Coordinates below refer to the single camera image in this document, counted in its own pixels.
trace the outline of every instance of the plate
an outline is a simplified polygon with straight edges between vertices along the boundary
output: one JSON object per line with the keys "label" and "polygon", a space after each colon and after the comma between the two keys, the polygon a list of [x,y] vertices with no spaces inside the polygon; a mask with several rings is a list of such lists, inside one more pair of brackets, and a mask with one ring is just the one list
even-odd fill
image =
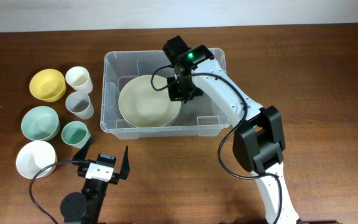
{"label": "plate", "polygon": [[[122,117],[133,127],[164,127],[173,123],[180,112],[181,102],[170,101],[168,88],[155,91],[150,83],[151,75],[141,75],[128,82],[118,98]],[[164,87],[167,79],[154,76],[156,88]]]}

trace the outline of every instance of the cable wire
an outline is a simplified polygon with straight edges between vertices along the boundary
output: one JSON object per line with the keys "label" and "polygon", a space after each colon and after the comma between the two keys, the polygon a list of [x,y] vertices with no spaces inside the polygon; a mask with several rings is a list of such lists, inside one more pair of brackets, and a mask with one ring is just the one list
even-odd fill
{"label": "cable wire", "polygon": [[34,175],[34,177],[32,178],[31,182],[30,182],[30,186],[29,186],[29,195],[30,195],[30,199],[32,201],[32,203],[34,203],[34,205],[42,212],[44,213],[46,216],[48,216],[53,222],[54,224],[58,224],[58,222],[56,221],[56,219],[51,216],[51,214],[49,214],[47,211],[45,211],[34,199],[34,196],[32,195],[32,185],[34,184],[34,181],[36,180],[36,178],[45,170],[57,166],[57,165],[62,165],[62,164],[69,164],[72,162],[79,162],[79,163],[89,163],[88,161],[62,161],[62,162],[56,162],[54,164],[50,164],[49,166],[46,166],[44,168],[42,168],[40,171],[38,171],[38,173],[36,173]]}
{"label": "cable wire", "polygon": [[230,88],[233,89],[234,92],[236,92],[236,94],[239,96],[241,102],[242,102],[242,105],[243,105],[243,109],[244,109],[244,115],[243,117],[241,118],[241,120],[238,122],[238,124],[229,131],[229,133],[223,138],[223,140],[221,141],[221,143],[219,144],[219,147],[218,147],[218,160],[219,160],[219,163],[220,165],[223,167],[223,169],[228,172],[230,175],[232,175],[233,177],[237,177],[238,179],[242,179],[242,180],[256,180],[256,179],[260,179],[260,178],[263,178],[263,177],[273,177],[276,181],[277,181],[277,186],[278,186],[278,213],[277,213],[277,217],[276,219],[274,220],[273,224],[276,224],[278,222],[278,219],[280,218],[280,215],[281,215],[281,211],[282,211],[282,206],[283,206],[283,189],[282,189],[282,185],[281,185],[281,182],[280,182],[280,179],[279,179],[279,176],[278,175],[275,175],[275,174],[271,174],[271,173],[264,173],[264,174],[259,174],[257,176],[253,176],[253,177],[246,177],[246,176],[242,176],[242,175],[238,175],[236,173],[234,173],[233,171],[231,171],[229,168],[226,167],[226,165],[224,165],[224,162],[222,160],[222,157],[221,157],[221,151],[222,151],[222,148],[223,148],[223,145],[224,143],[233,135],[233,133],[235,131],[237,131],[237,129],[243,124],[243,122],[247,121],[246,117],[247,117],[247,114],[248,114],[248,105],[244,99],[244,97],[242,97],[241,93],[239,92],[239,90],[234,87],[229,81],[227,81],[226,79],[220,77],[219,75],[215,75],[215,74],[212,74],[212,73],[194,73],[194,74],[191,74],[191,75],[187,75],[185,77],[178,77],[176,79],[176,82],[170,82],[168,85],[164,86],[164,87],[161,87],[161,88],[156,88],[153,84],[153,79],[154,79],[154,76],[155,74],[163,69],[163,68],[172,68],[171,65],[166,65],[166,66],[162,66],[160,68],[158,68],[152,75],[152,78],[151,78],[151,84],[152,84],[152,87],[155,91],[162,91],[172,85],[175,85],[177,84],[177,82],[180,82],[180,80],[184,80],[186,78],[192,78],[192,77],[197,77],[197,76],[209,76],[209,77],[214,77],[216,80],[219,79],[221,80],[222,82],[226,83]]}

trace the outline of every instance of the clear plastic bin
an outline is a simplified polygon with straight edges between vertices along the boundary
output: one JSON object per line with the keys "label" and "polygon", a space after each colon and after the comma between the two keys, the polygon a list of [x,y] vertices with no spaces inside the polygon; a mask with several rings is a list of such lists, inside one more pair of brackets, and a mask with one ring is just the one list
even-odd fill
{"label": "clear plastic bin", "polygon": [[[226,71],[224,52],[218,48],[209,49],[220,66]],[[216,136],[230,123],[211,98],[204,94],[181,105],[176,120],[167,127],[133,128],[121,116],[118,108],[120,91],[131,79],[139,75],[150,75],[170,62],[161,50],[109,52],[104,57],[103,96],[100,127],[119,139],[137,139],[162,136]],[[174,77],[173,69],[158,72],[163,77]]]}

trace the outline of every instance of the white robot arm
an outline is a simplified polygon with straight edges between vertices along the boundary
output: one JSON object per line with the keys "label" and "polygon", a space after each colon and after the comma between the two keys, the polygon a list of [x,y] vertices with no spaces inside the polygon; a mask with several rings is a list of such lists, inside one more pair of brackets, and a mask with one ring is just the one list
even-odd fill
{"label": "white robot arm", "polygon": [[[275,175],[256,180],[265,204],[267,221],[297,224],[299,215],[291,204],[283,176],[282,151],[285,149],[285,140],[278,110],[273,106],[264,109],[261,104],[249,98],[226,75],[214,55],[204,45],[191,49],[177,36],[167,41],[163,51],[171,62],[171,65],[166,67],[173,67],[177,75],[176,78],[167,80],[170,99],[186,103],[206,93],[229,118],[233,127],[240,124],[234,132],[233,144],[237,161],[253,176],[268,173]],[[213,76],[219,76],[232,86]],[[260,126],[262,130],[255,132],[254,126]],[[276,178],[282,185],[282,211],[277,222],[275,220],[279,214],[280,194]]]}
{"label": "white robot arm", "polygon": [[[255,102],[249,98],[222,70],[219,66],[219,62],[216,59],[205,60],[197,65],[197,68],[192,73],[213,73],[219,75],[225,80],[229,81],[234,87],[239,90],[242,97],[248,104],[247,120],[257,116],[260,113],[260,108],[263,108],[261,104]],[[195,76],[192,77],[193,83],[200,89],[202,89],[223,111],[223,113],[229,118],[232,126],[235,127],[237,123],[242,119],[244,115],[243,105],[237,93],[235,93],[231,87],[225,84],[219,79],[208,76]],[[268,169],[266,173],[276,174],[280,177],[280,182],[283,191],[283,205],[280,219],[278,224],[296,224],[299,219],[299,215],[296,213],[292,206],[290,196],[288,194],[287,186],[284,180],[283,162],[281,164],[275,163]],[[277,182],[273,177],[264,177],[257,179],[260,194],[265,204],[266,219],[268,223],[273,223],[278,213],[278,188]]]}

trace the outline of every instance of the green led light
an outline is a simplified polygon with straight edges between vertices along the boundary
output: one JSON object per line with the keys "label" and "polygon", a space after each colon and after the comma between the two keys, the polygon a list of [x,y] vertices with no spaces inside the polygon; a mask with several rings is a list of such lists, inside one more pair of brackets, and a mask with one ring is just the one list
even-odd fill
{"label": "green led light", "polygon": [[193,59],[193,58],[194,58],[193,53],[189,53],[189,54],[187,55],[187,58],[188,58],[188,59]]}

